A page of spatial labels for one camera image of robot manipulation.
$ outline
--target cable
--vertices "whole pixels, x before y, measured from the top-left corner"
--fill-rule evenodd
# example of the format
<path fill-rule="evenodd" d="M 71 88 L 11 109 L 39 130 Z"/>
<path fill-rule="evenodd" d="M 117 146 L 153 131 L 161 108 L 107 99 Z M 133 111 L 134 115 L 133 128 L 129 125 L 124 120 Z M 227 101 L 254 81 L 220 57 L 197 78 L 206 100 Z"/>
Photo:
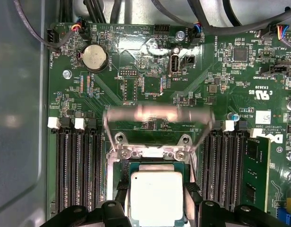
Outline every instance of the cable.
<path fill-rule="evenodd" d="M 189 28 L 194 28 L 194 24 L 190 23 L 190 22 L 186 22 L 184 20 L 181 20 L 179 17 L 176 17 L 175 15 L 173 15 L 172 13 L 170 13 L 161 3 L 159 0 L 151 0 L 152 3 L 155 5 L 155 7 L 164 15 L 166 15 L 168 18 L 170 18 L 171 20 L 175 21 L 178 24 L 181 24 L 185 27 L 189 27 Z"/>
<path fill-rule="evenodd" d="M 59 22 L 65 22 L 65 1 L 60 0 L 59 4 Z"/>
<path fill-rule="evenodd" d="M 98 23 L 99 21 L 97 19 L 96 12 L 95 12 L 95 9 L 93 7 L 93 3 L 91 2 L 91 0 L 85 0 L 85 4 L 87 6 L 87 9 L 88 9 L 88 12 L 89 12 L 89 15 L 90 15 L 92 22 Z"/>
<path fill-rule="evenodd" d="M 286 39 L 281 39 L 281 42 L 291 48 L 291 43 L 288 42 Z"/>
<path fill-rule="evenodd" d="M 238 27 L 214 27 L 210 26 L 210 24 L 208 23 L 200 0 L 188 0 L 188 3 L 190 6 L 192 6 L 193 11 L 195 12 L 195 15 L 197 16 L 203 29 L 212 35 L 235 35 L 251 30 L 259 30 L 266 28 L 269 24 L 277 24 L 281 21 L 291 18 L 291 10 L 288 10 L 275 17 L 271 17 L 249 25 L 243 25 Z"/>
<path fill-rule="evenodd" d="M 28 29 L 30 34 L 33 35 L 34 38 L 36 38 L 39 42 L 43 43 L 44 45 L 51 47 L 53 49 L 58 49 L 61 46 L 63 46 L 69 40 L 69 38 L 74 34 L 74 31 L 70 30 L 69 32 L 66 33 L 66 35 L 63 37 L 63 39 L 57 44 L 52 44 L 52 43 L 45 41 L 31 27 L 27 17 L 24 14 L 24 11 L 22 9 L 22 6 L 21 6 L 19 0 L 13 0 L 13 2 L 15 4 L 15 7 L 16 7 L 16 10 L 17 10 L 19 17 L 21 18 L 22 22 L 24 23 L 25 27 Z"/>
<path fill-rule="evenodd" d="M 232 10 L 231 0 L 222 0 L 222 4 L 223 4 L 225 14 L 226 14 L 227 18 L 229 19 L 229 21 L 231 22 L 231 24 L 234 27 L 241 26 L 242 24 L 238 21 L 234 11 Z"/>
<path fill-rule="evenodd" d="M 114 0 L 114 5 L 111 12 L 110 24 L 116 24 L 120 13 L 121 0 Z"/>
<path fill-rule="evenodd" d="M 66 22 L 73 22 L 73 8 L 72 8 L 72 0 L 64 0 L 65 1 L 65 17 Z"/>
<path fill-rule="evenodd" d="M 104 14 L 103 14 L 103 10 L 102 7 L 100 6 L 100 3 L 98 0 L 92 0 L 93 5 L 94 5 L 94 9 L 96 11 L 96 14 L 98 15 L 98 20 L 99 23 L 103 23 L 106 24 L 106 19 L 104 18 Z"/>

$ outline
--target sticker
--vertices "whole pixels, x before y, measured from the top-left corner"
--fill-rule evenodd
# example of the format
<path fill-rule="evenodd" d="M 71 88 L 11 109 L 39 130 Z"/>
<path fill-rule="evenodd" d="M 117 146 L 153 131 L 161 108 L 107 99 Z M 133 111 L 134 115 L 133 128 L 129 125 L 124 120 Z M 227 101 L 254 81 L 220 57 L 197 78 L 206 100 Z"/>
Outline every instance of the sticker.
<path fill-rule="evenodd" d="M 256 124 L 270 124 L 271 111 L 256 111 Z"/>

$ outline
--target colored wires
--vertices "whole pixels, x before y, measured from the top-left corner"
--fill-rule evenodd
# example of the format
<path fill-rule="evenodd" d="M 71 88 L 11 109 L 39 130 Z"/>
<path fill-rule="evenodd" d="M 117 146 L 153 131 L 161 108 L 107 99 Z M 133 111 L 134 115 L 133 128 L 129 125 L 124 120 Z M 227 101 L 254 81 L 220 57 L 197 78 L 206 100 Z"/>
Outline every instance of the colored wires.
<path fill-rule="evenodd" d="M 201 33 L 201 24 L 199 22 L 196 22 L 194 24 L 194 28 L 197 30 L 198 33 Z"/>
<path fill-rule="evenodd" d="M 289 25 L 277 25 L 277 34 L 278 34 L 278 40 L 282 40 L 285 38 L 286 30 L 289 28 Z"/>

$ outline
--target blue wire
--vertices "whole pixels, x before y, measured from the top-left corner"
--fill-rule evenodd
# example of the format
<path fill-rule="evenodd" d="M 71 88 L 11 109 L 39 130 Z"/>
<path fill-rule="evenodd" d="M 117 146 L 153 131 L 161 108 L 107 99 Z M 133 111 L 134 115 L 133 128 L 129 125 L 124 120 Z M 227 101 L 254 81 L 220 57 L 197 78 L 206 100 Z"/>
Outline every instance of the blue wire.
<path fill-rule="evenodd" d="M 285 36 L 285 32 L 286 32 L 286 30 L 289 28 L 289 25 L 287 25 L 286 27 L 285 27 L 285 29 L 283 29 L 283 31 L 282 31 L 282 37 L 281 38 L 284 38 L 284 36 Z"/>
<path fill-rule="evenodd" d="M 194 27 L 197 28 L 198 33 L 201 32 L 200 26 L 198 24 L 194 24 Z"/>

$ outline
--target black dimm slot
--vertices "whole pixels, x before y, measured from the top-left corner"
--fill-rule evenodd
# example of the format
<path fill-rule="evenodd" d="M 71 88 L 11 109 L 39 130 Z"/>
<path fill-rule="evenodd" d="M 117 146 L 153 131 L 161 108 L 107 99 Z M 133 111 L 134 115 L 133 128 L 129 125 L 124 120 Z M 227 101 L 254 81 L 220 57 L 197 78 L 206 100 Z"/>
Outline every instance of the black dimm slot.
<path fill-rule="evenodd" d="M 219 181 L 219 200 L 218 202 L 224 206 L 224 200 L 225 200 L 225 191 L 228 190 L 227 188 L 227 184 L 226 184 L 226 169 L 227 169 L 227 155 L 228 155 L 228 151 L 227 151 L 227 147 L 228 147 L 228 137 L 223 133 L 222 136 L 222 155 L 221 155 L 221 160 L 220 163 L 222 163 L 222 166 L 220 168 L 220 181 Z"/>
<path fill-rule="evenodd" d="M 210 136 L 210 155 L 208 166 L 208 200 L 214 200 L 214 183 L 215 183 L 215 154 L 216 154 L 216 133 L 211 132 Z"/>
<path fill-rule="evenodd" d="M 208 182 L 208 162 L 210 157 L 210 147 L 209 147 L 210 137 L 207 136 L 205 138 L 203 144 L 203 152 L 202 152 L 202 175 L 201 175 L 201 195 L 204 200 L 207 199 L 207 182 Z"/>
<path fill-rule="evenodd" d="M 73 161 L 72 161 L 72 174 L 74 175 L 74 182 L 73 182 L 73 195 L 74 198 L 72 198 L 73 205 L 82 205 L 82 190 L 83 190 L 83 169 L 82 166 L 84 165 L 83 161 L 83 134 L 76 133 L 75 134 L 75 142 L 76 146 L 73 149 L 75 152 L 73 155 Z"/>
<path fill-rule="evenodd" d="M 233 153 L 231 157 L 231 190 L 230 190 L 230 204 L 231 211 L 234 210 L 237 198 L 237 174 L 238 174 L 238 150 L 240 147 L 240 137 L 236 134 L 233 137 Z"/>
<path fill-rule="evenodd" d="M 85 170 L 84 170 L 84 206 L 88 210 L 94 210 L 94 148 L 96 145 L 95 135 L 86 134 L 85 135 Z"/>
<path fill-rule="evenodd" d="M 94 180 L 95 182 L 95 206 L 104 198 L 102 198 L 101 191 L 102 191 L 102 134 L 101 130 L 97 131 L 96 135 L 96 152 L 95 152 L 95 174 Z"/>
<path fill-rule="evenodd" d="M 56 132 L 56 189 L 55 189 L 55 204 L 56 204 L 56 212 L 59 213 L 62 211 L 62 194 L 61 194 L 61 186 L 62 186 L 62 165 L 61 165 L 61 147 L 63 145 L 63 133 Z"/>
<path fill-rule="evenodd" d="M 238 164 L 237 164 L 237 178 L 236 178 L 236 202 L 235 205 L 240 204 L 240 189 L 241 189 L 241 182 L 242 182 L 242 167 L 243 167 L 243 153 L 246 148 L 246 143 L 245 143 L 245 136 L 244 133 L 239 134 L 240 142 L 239 142 L 239 147 L 237 149 L 238 153 Z"/>
<path fill-rule="evenodd" d="M 229 210 L 230 205 L 231 205 L 231 190 L 232 190 L 232 185 L 231 185 L 231 174 L 232 174 L 232 154 L 233 154 L 233 145 L 234 145 L 234 139 L 231 135 L 231 133 L 227 133 L 228 137 L 228 143 L 227 143 L 227 167 L 226 167 L 226 177 L 225 177 L 225 184 L 226 184 L 226 192 L 225 192 L 225 199 L 224 199 L 224 207 Z"/>
<path fill-rule="evenodd" d="M 220 198 L 220 189 L 219 189 L 219 183 L 220 183 L 220 165 L 221 165 L 221 148 L 222 148 L 222 136 L 220 136 L 219 133 L 216 134 L 216 154 L 215 154 L 215 165 L 214 165 L 214 200 L 219 201 Z"/>
<path fill-rule="evenodd" d="M 71 165 L 70 165 L 70 152 L 71 152 L 71 131 L 70 130 L 65 130 L 64 131 L 64 140 L 62 142 L 61 146 L 61 163 L 62 163 L 62 168 L 61 168 L 61 181 L 62 181 L 62 188 L 61 188 L 61 210 L 67 208 L 70 203 L 70 171 L 71 171 Z"/>

